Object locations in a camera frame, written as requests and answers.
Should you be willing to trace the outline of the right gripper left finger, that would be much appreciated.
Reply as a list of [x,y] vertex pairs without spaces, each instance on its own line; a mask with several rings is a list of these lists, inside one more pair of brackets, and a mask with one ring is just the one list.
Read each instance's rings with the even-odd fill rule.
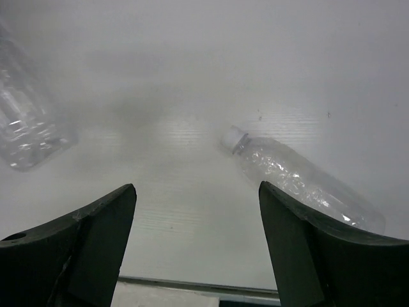
[[137,195],[126,184],[1,240],[1,306],[110,306]]

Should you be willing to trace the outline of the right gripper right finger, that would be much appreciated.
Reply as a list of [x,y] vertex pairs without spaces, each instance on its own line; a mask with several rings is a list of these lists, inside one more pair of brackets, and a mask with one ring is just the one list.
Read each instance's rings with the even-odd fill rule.
[[269,182],[263,228],[282,306],[408,306],[408,241],[360,230]]

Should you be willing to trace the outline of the clear bottle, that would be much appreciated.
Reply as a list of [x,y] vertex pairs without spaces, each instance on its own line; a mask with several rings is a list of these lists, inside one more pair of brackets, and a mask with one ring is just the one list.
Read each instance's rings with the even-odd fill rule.
[[39,167],[78,142],[46,75],[1,24],[1,158],[17,171]]
[[362,230],[383,234],[385,218],[356,190],[273,138],[251,136],[236,126],[222,146],[254,184],[267,181],[300,203]]

